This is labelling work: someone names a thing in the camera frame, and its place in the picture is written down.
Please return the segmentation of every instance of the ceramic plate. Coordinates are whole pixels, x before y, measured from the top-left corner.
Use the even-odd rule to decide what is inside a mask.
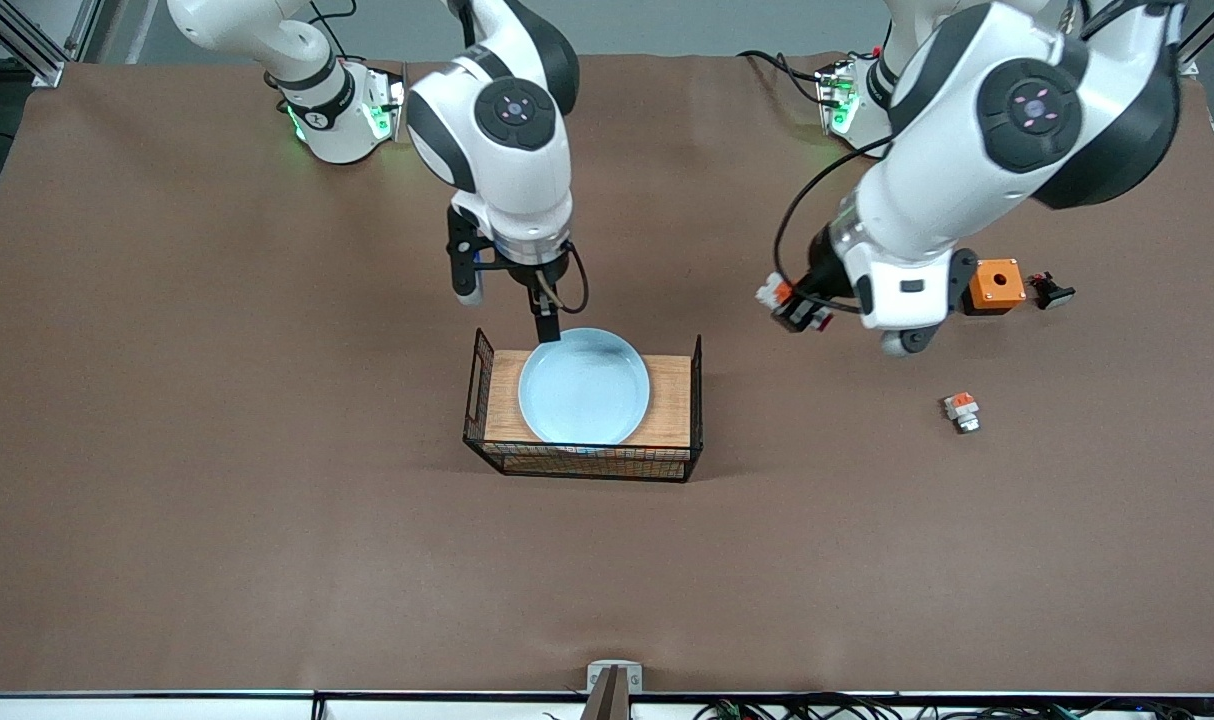
[[[647,415],[643,357],[609,331],[574,328],[531,352],[520,409],[531,431],[558,446],[619,446]]]

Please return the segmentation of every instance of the wooden board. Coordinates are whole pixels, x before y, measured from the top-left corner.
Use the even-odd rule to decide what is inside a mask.
[[[483,438],[494,442],[540,442],[520,410],[520,374],[531,351],[498,350],[492,365]],[[691,443],[691,358],[643,355],[652,379],[652,398],[643,423],[623,446],[688,447]]]

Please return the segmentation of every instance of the white robotic arm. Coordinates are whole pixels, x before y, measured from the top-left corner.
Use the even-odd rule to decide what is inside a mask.
[[[393,136],[401,84],[337,59],[310,23],[290,19],[307,0],[168,0],[194,45],[256,59],[287,100],[296,132],[319,159],[354,163]]]
[[[826,131],[861,147],[887,137],[891,121],[887,108],[909,58],[931,36],[942,19],[974,8],[988,0],[886,0],[891,12],[887,40],[877,58],[858,56],[844,61],[834,70],[822,73],[821,96],[828,104],[821,108]],[[1037,15],[1049,0],[1004,0],[1027,15]],[[885,147],[869,151],[881,158]]]
[[[540,342],[558,340],[557,311],[584,307],[567,308],[556,290],[575,255],[562,117],[575,104],[578,59],[516,0],[446,2],[480,40],[412,87],[407,131],[425,165],[456,188],[447,211],[453,290],[476,305],[483,270],[506,270],[528,288]],[[497,257],[484,263],[487,250]]]
[[[895,141],[809,250],[773,314],[800,331],[857,297],[892,355],[921,351],[971,279],[954,251],[1033,195],[1054,209],[1122,195],[1163,159],[1179,114],[1178,0],[1114,0],[1083,40],[986,4],[940,24],[904,68]]]

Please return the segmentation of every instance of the wire basket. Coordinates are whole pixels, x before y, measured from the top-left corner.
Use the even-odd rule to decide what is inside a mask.
[[[704,448],[700,414],[700,338],[691,355],[690,436],[686,446],[567,446],[566,443],[488,440],[487,410],[497,351],[482,328],[473,336],[465,406],[465,444],[501,475],[544,478],[652,480],[683,483]]]

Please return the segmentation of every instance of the orange block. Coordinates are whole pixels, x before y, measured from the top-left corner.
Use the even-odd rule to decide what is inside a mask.
[[[1022,278],[1012,257],[978,260],[968,295],[963,296],[963,313],[1004,314],[1021,305],[1026,299]]]

